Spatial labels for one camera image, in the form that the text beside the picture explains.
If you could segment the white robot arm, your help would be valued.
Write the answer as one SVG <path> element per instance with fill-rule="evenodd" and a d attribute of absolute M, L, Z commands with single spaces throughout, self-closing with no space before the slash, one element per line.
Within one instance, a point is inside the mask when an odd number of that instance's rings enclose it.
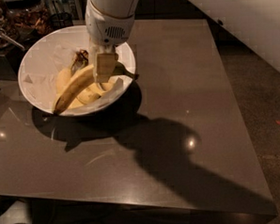
<path fill-rule="evenodd" d="M 280 72 L 280 0 L 188 0 Z M 139 0 L 87 0 L 86 27 L 99 45 L 128 40 Z"/>

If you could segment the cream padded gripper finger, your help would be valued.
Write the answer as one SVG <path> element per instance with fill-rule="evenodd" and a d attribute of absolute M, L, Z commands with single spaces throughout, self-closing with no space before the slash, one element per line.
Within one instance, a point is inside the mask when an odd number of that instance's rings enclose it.
<path fill-rule="evenodd" d="M 96 54 L 102 54 L 102 53 L 115 53 L 115 47 L 111 45 L 99 45 L 95 42 L 90 41 L 89 42 L 89 63 L 94 64 L 94 59 Z"/>
<path fill-rule="evenodd" d="M 96 83 L 107 83 L 113 74 L 118 60 L 118 53 L 96 54 L 94 59 L 94 81 Z"/>

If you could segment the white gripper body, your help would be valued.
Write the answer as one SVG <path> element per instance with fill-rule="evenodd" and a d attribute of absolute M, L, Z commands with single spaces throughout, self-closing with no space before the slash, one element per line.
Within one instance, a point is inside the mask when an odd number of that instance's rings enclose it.
<path fill-rule="evenodd" d="M 128 40 L 134 23 L 134 0 L 87 0 L 86 28 L 92 42 L 119 45 Z"/>

